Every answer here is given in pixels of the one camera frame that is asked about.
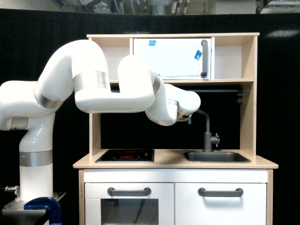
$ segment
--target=gray handle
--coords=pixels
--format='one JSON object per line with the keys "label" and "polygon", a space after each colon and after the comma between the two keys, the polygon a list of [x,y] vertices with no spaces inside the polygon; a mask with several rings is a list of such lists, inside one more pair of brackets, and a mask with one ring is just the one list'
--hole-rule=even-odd
{"label": "gray handle", "polygon": [[204,188],[198,190],[198,194],[203,197],[241,197],[243,189],[237,188],[235,191],[207,191]]}
{"label": "gray handle", "polygon": [[151,194],[151,189],[146,187],[144,190],[141,191],[125,191],[125,190],[115,190],[113,187],[110,187],[107,190],[107,193],[110,196],[148,196]]}
{"label": "gray handle", "polygon": [[208,66],[209,66],[209,62],[208,62],[208,42],[207,40],[203,40],[201,42],[202,45],[202,72],[200,74],[201,78],[205,78],[207,77],[207,73],[208,73]]}

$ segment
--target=black cooktop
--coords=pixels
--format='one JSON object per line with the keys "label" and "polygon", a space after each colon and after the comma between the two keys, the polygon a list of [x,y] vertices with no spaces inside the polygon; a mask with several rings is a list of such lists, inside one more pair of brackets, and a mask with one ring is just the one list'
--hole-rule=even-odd
{"label": "black cooktop", "polygon": [[119,163],[153,163],[154,149],[109,149],[96,163],[119,162]]}

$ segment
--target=faucet handle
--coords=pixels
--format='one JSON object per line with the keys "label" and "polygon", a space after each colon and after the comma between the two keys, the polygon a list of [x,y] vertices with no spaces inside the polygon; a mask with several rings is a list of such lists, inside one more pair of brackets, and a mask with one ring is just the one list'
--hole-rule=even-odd
{"label": "faucet handle", "polygon": [[218,135],[218,133],[216,133],[215,137],[211,137],[210,142],[218,147],[218,144],[220,144],[220,136]]}

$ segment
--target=gray faucet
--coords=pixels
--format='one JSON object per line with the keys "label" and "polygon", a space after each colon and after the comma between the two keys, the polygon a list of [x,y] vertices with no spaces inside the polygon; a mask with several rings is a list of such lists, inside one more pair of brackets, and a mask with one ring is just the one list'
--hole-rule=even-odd
{"label": "gray faucet", "polygon": [[214,150],[212,149],[212,144],[215,144],[216,146],[218,146],[218,144],[220,143],[220,137],[218,134],[216,134],[216,136],[212,136],[211,132],[210,132],[210,117],[208,116],[208,114],[203,111],[198,109],[196,111],[199,114],[202,114],[205,116],[206,118],[206,131],[204,132],[204,148],[203,151],[204,152],[213,152]]}

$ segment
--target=wooden countertop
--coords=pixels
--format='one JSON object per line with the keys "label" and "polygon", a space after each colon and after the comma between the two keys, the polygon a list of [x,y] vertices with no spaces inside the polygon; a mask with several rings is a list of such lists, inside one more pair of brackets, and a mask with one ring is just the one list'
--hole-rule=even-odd
{"label": "wooden countertop", "polygon": [[73,164],[75,169],[154,169],[154,168],[214,168],[214,169],[277,169],[278,165],[260,156],[251,156],[241,150],[218,150],[237,152],[251,160],[250,163],[195,163],[187,161],[185,152],[202,151],[191,149],[155,149],[153,163],[95,163],[107,149],[101,149],[94,156],[89,154]]}

